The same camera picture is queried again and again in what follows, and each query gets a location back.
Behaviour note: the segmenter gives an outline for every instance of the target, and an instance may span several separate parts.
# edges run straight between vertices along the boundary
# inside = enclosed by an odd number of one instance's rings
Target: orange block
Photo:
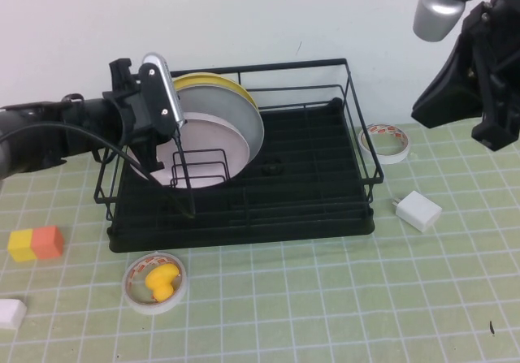
[[[33,229],[31,249],[38,259],[62,256],[63,236],[58,227],[37,227]]]

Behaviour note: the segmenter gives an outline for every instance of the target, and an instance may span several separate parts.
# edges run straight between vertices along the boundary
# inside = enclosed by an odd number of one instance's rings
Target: plate
[[[256,157],[263,143],[263,122],[246,98],[215,84],[192,85],[177,89],[177,93],[184,112],[214,115],[236,127],[249,145],[249,161]]]
[[[236,176],[244,169],[249,161],[249,146],[238,129],[228,121],[206,113],[185,111],[184,117],[187,122],[180,129],[180,137],[192,188],[223,183],[226,178],[223,162],[226,160],[229,178]],[[174,185],[176,188],[186,188],[184,170],[180,165],[180,155],[176,152],[178,149],[173,140],[158,145],[157,159],[164,164],[164,168],[151,172],[151,175],[162,185],[170,185],[171,168],[174,166],[175,159],[177,183]],[[127,153],[131,158],[135,158],[130,149]]]
[[[173,81],[173,85],[177,91],[199,84],[215,84],[220,85],[226,89],[231,89],[232,91],[247,99],[254,107],[256,107],[256,109],[258,109],[258,106],[254,102],[253,97],[244,87],[238,83],[235,83],[233,80],[229,80],[225,77],[222,77],[221,75],[216,75],[215,73],[188,73],[187,75],[178,77]]]

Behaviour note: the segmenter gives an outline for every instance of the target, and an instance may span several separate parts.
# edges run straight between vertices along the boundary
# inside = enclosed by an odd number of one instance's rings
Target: yellow plate
[[[188,73],[187,75],[178,77],[177,79],[173,80],[173,85],[175,86],[175,89],[177,91],[199,84],[217,84],[221,85],[222,87],[225,87],[226,89],[231,89],[233,92],[238,93],[239,95],[250,101],[251,104],[258,110],[258,106],[254,102],[253,97],[250,93],[247,92],[247,90],[244,87],[242,87],[238,83],[235,83],[233,80],[226,79],[225,77],[216,75],[215,73]]]

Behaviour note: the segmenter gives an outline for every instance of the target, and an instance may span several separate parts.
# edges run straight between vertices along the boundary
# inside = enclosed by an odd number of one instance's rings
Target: wire rack
[[[265,138],[258,156],[209,188],[169,188],[122,160],[101,165],[94,199],[106,205],[114,252],[356,236],[374,230],[372,191],[384,173],[368,136],[346,59],[174,71],[225,75],[258,103]],[[366,135],[365,162],[357,132]],[[200,151],[184,151],[184,155]],[[171,196],[193,212],[181,213]]]

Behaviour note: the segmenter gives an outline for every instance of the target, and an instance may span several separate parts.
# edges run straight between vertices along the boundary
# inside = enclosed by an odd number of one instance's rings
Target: white block
[[[396,204],[396,214],[411,226],[425,231],[439,218],[442,208],[416,191]]]
[[[0,329],[18,329],[27,312],[21,300],[0,300]]]

